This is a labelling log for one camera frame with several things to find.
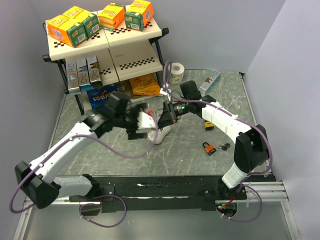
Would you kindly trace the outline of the yellow padlock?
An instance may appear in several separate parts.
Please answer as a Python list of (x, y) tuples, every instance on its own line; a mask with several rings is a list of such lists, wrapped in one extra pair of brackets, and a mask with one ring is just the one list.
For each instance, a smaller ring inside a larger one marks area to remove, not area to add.
[(205, 129), (206, 131), (211, 131), (211, 130), (213, 130), (214, 128), (215, 128), (215, 126), (214, 126), (213, 123), (211, 123), (211, 122), (209, 122), (209, 121), (205, 121), (205, 122), (204, 122), (204, 129)]

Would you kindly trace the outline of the orange black padlock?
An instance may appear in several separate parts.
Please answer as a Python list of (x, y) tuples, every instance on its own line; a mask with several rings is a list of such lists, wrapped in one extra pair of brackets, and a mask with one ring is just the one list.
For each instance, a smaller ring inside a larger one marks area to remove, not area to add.
[(202, 146), (203, 146), (205, 152), (209, 156), (211, 156), (212, 154), (214, 154), (217, 151), (217, 149), (213, 145), (209, 144), (208, 142), (203, 142)]

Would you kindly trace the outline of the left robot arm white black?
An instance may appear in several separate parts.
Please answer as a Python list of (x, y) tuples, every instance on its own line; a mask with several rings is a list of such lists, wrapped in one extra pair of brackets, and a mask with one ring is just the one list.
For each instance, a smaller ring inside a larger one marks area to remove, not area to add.
[(95, 200), (100, 193), (100, 184), (95, 178), (89, 174), (58, 177), (59, 172), (93, 141), (120, 155), (100, 140), (113, 128), (125, 129), (130, 140), (145, 138), (146, 131), (155, 128), (157, 123), (155, 117), (147, 113), (147, 107), (145, 102), (132, 105), (124, 93), (113, 93), (106, 103), (87, 111), (47, 152), (30, 163), (21, 161), (15, 166), (18, 189), (39, 209), (63, 197), (81, 196), (87, 201)]

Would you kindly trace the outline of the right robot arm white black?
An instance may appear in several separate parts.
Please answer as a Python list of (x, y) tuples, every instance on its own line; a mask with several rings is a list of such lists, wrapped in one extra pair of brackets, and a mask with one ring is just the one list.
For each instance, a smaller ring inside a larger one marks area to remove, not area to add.
[(183, 98), (175, 103), (163, 102), (158, 127), (173, 125), (178, 118), (192, 113), (211, 122), (234, 142), (233, 164), (218, 180), (218, 194), (223, 199), (235, 195), (240, 184), (254, 174), (254, 169), (272, 160), (272, 151), (262, 125), (252, 125), (230, 113), (209, 95), (202, 96), (193, 80), (180, 86)]

